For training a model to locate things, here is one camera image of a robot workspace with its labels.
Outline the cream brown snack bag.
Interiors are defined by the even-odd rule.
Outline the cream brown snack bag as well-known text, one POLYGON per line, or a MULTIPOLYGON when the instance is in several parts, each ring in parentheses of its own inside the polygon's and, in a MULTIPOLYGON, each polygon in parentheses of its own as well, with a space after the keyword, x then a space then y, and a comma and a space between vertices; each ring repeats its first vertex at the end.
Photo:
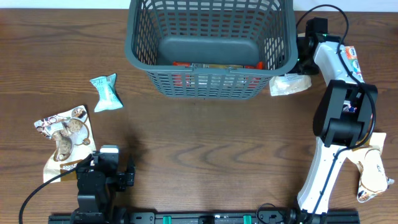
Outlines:
POLYGON ((361 147, 346 151, 347 158, 356 165, 360 178, 357 201, 364 203, 385 192, 394 179, 386 176, 381 155, 386 133, 373 133, 361 147))

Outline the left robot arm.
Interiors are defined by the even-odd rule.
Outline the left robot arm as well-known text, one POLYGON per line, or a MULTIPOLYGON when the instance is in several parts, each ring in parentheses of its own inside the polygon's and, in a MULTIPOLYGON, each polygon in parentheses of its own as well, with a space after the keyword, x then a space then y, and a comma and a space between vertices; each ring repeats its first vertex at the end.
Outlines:
POLYGON ((119 147, 104 145, 76 167, 78 208, 70 223, 129 223, 125 208, 114 205, 116 192, 134 185, 136 168, 131 156, 125 171, 118 171, 119 147))

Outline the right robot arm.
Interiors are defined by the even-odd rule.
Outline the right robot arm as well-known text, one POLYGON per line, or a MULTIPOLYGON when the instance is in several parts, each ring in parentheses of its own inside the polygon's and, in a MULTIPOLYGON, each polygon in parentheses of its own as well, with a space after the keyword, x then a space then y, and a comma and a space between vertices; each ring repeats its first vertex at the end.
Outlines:
POLYGON ((366 84, 350 64, 344 38, 328 33, 327 19, 308 20, 297 47, 300 73, 321 72, 326 91, 313 117, 315 155, 297 208, 284 213, 283 223, 359 223, 357 211, 329 211, 328 204, 348 153, 362 146, 374 129, 377 88, 366 84))

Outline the orange brown snack bar pack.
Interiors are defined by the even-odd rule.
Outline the orange brown snack bar pack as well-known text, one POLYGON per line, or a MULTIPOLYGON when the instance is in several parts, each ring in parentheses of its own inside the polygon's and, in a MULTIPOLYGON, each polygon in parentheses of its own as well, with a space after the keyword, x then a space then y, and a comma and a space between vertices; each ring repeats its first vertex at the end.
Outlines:
MULTIPOLYGON (((248 68, 262 70, 265 68, 263 62, 258 62, 255 66, 253 65, 221 65, 221 64, 205 64, 205 63, 188 63, 188 62, 173 62, 174 66, 185 66, 187 68, 222 68, 222 69, 237 69, 237 68, 248 68)), ((174 86, 182 85, 181 75, 172 75, 174 86)))

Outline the beige paper pouch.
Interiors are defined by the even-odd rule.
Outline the beige paper pouch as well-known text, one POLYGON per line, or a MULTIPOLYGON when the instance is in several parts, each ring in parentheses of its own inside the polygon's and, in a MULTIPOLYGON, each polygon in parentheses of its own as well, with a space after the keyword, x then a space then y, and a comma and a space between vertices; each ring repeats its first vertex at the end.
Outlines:
POLYGON ((310 88, 312 81, 309 75, 286 73, 272 77, 269 81, 271 96, 291 95, 310 88))

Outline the teal wipes packet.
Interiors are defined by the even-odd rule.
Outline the teal wipes packet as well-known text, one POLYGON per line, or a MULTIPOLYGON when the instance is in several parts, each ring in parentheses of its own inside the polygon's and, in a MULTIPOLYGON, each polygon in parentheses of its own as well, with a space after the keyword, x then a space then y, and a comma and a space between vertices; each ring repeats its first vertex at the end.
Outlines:
POLYGON ((90 83, 97 89, 99 94, 99 101, 94 108, 95 113, 104 110, 117 110, 123 107, 114 87, 116 78, 117 74, 113 73, 107 77, 100 76, 90 80, 90 83))

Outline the Kleenex tissue multipack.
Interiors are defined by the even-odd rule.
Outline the Kleenex tissue multipack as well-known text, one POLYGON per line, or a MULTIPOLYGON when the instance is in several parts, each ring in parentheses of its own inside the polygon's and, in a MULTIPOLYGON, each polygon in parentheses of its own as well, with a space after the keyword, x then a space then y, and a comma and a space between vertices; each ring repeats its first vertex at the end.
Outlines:
POLYGON ((350 90, 347 93, 347 100, 343 104, 343 112, 355 113, 360 111, 362 99, 368 99, 365 90, 361 67, 359 65, 358 55, 353 46, 340 46, 339 55, 342 58, 343 75, 341 79, 349 85, 350 90))

